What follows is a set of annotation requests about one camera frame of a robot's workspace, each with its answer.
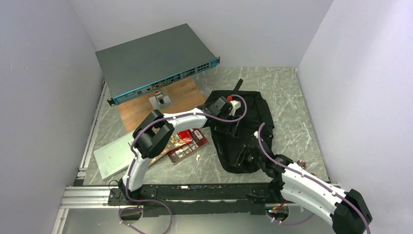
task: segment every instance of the wall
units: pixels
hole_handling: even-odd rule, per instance
[[[335,0],[298,68],[328,174],[375,234],[413,228],[412,22],[408,0]]]
[[[297,67],[333,0],[70,0],[97,50],[188,23],[221,66]]]
[[[0,54],[0,233],[50,233],[83,155],[101,71],[66,0],[2,1]]]

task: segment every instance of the gray marble surface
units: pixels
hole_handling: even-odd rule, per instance
[[[193,77],[207,98],[212,90],[232,90],[239,78],[244,80],[240,90],[260,91],[266,99],[274,120],[272,150],[294,161],[307,162],[306,170],[328,180],[314,130],[307,113],[300,86],[293,68],[216,67]],[[186,183],[248,183],[269,182],[261,170],[251,174],[226,172],[216,155],[209,128],[203,128],[210,143],[195,154],[173,165],[167,156],[153,164],[145,175],[146,184]],[[116,107],[104,106],[103,117],[94,145],[96,150],[126,134]],[[107,185],[111,179],[120,179],[125,170],[102,180],[92,155],[84,185]]]

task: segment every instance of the brown object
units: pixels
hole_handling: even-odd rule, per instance
[[[303,160],[298,160],[297,164],[303,169],[305,169],[305,167],[306,167],[306,163]]]
[[[192,78],[186,78],[166,86],[168,96],[172,101],[170,107],[161,110],[162,113],[178,113],[191,110],[205,103],[205,98],[195,85]],[[159,90],[144,94],[117,106],[126,132],[134,131],[153,110],[149,98]]]

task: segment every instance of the purple cable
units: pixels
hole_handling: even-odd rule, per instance
[[[241,120],[242,118],[244,118],[244,116],[245,116],[245,114],[246,114],[246,109],[247,109],[247,108],[246,108],[246,101],[245,101],[245,99],[244,99],[242,96],[237,95],[237,94],[233,94],[233,95],[230,95],[230,96],[231,96],[231,97],[239,98],[239,99],[241,99],[241,101],[244,103],[244,107],[245,107],[244,113],[243,113],[243,115],[242,115],[241,117],[239,117],[239,118],[237,118],[237,119],[227,120],[227,119],[218,118],[218,117],[212,116],[212,115],[210,115],[210,114],[206,114],[206,113],[186,113],[186,114],[181,114],[181,115],[175,116],[175,118],[185,117],[185,116],[193,116],[193,115],[201,115],[201,116],[206,116],[206,117],[209,117],[209,118],[212,118],[212,119],[221,121],[221,122],[225,122],[225,123],[237,122],[237,121]],[[158,200],[152,200],[152,199],[135,200],[135,199],[132,199],[132,198],[129,196],[129,193],[128,193],[128,190],[129,190],[129,177],[131,176],[131,170],[132,170],[132,168],[133,168],[133,166],[134,166],[134,164],[135,164],[135,162],[136,162],[136,158],[138,157],[138,154],[135,152],[135,150],[133,150],[133,146],[136,144],[136,142],[138,141],[138,139],[142,136],[142,134],[143,134],[144,132],[146,132],[146,130],[148,130],[149,128],[151,128],[153,125],[155,125],[155,124],[157,124],[157,123],[159,123],[159,122],[165,121],[165,120],[173,119],[173,118],[174,118],[174,117],[167,117],[167,118],[157,119],[157,120],[153,121],[152,123],[148,124],[148,126],[146,126],[144,129],[142,129],[142,130],[139,132],[139,134],[135,137],[135,139],[133,140],[133,143],[131,144],[131,151],[133,152],[133,154],[135,154],[135,157],[133,158],[133,160],[132,160],[132,162],[131,162],[131,166],[128,168],[127,179],[126,179],[126,197],[127,197],[130,201],[134,201],[134,202],[155,202],[155,203],[158,203],[158,204],[163,205],[163,206],[168,210],[168,213],[169,213],[169,216],[170,216],[169,225],[168,225],[167,229],[166,229],[162,234],[166,234],[166,233],[170,230],[170,227],[171,227],[171,225],[172,225],[172,212],[170,211],[170,208],[169,208],[165,203],[163,203],[163,202],[161,202],[161,201],[158,201]],[[122,223],[122,224],[124,224],[124,225],[126,225],[126,226],[128,226],[128,227],[130,227],[130,228],[132,228],[132,229],[134,229],[135,231],[139,232],[140,234],[145,234],[144,232],[140,231],[139,229],[137,229],[137,228],[134,227],[133,225],[130,225],[130,224],[128,224],[128,223],[126,223],[126,222],[124,222],[124,221],[122,220],[122,218],[121,218],[122,212],[123,212],[124,210],[131,210],[131,209],[138,209],[138,210],[140,210],[140,208],[136,208],[136,207],[132,207],[132,206],[131,206],[131,207],[123,208],[123,209],[120,210],[120,212],[119,212],[119,220],[120,220],[120,223]]]
[[[292,168],[289,168],[289,167],[287,167],[287,166],[285,166],[285,165],[277,162],[276,160],[274,160],[273,158],[271,158],[270,155],[268,155],[267,152],[264,150],[263,144],[261,143],[261,141],[262,141],[262,139],[261,139],[261,130],[263,129],[264,125],[265,125],[265,123],[262,123],[262,124],[260,125],[259,129],[258,129],[258,144],[260,145],[260,148],[261,148],[261,150],[263,151],[264,155],[267,156],[267,158],[268,158],[269,160],[271,160],[272,162],[274,162],[274,163],[277,164],[278,166],[281,166],[281,167],[283,167],[283,168],[285,168],[285,169],[288,169],[288,170],[290,170],[290,171],[292,171],[292,172],[295,172],[295,173],[297,173],[297,174],[299,174],[299,175],[301,176],[301,173],[300,173],[299,171],[297,171],[297,170],[295,170],[295,169],[292,169]],[[333,190],[331,189],[332,186],[328,187],[328,186],[324,185],[323,183],[321,183],[320,181],[318,181],[318,180],[316,180],[316,179],[314,179],[314,178],[312,178],[312,177],[310,177],[310,176],[308,176],[308,175],[304,175],[304,177],[307,178],[307,179],[310,179],[311,181],[313,181],[313,182],[317,183],[318,185],[322,186],[323,188],[325,188],[325,189],[326,189],[328,192],[330,192],[330,193],[333,191]],[[366,228],[367,234],[371,234],[371,233],[370,233],[369,224],[367,223],[367,220],[366,220],[366,218],[364,217],[364,215],[361,213],[361,211],[360,211],[355,205],[353,205],[349,200],[347,200],[346,198],[344,198],[343,196],[341,196],[341,195],[339,195],[339,194],[337,194],[337,193],[336,193],[336,196],[337,196],[338,198],[340,198],[341,200],[343,200],[345,203],[347,203],[347,204],[358,214],[358,216],[360,216],[360,218],[361,218],[361,220],[363,221],[364,226],[365,226],[365,228]]]
[[[272,217],[271,217],[269,214],[267,214],[267,216],[268,216],[268,218],[270,218],[271,221],[272,221]],[[276,221],[277,221],[280,225],[294,226],[294,225],[300,225],[300,224],[303,224],[303,223],[307,222],[307,221],[310,220],[313,216],[314,216],[314,213],[311,213],[307,218],[305,218],[305,219],[303,219],[303,220],[301,220],[301,221],[299,221],[299,222],[295,222],[295,223],[285,223],[285,222],[277,221],[277,220],[276,220]]]

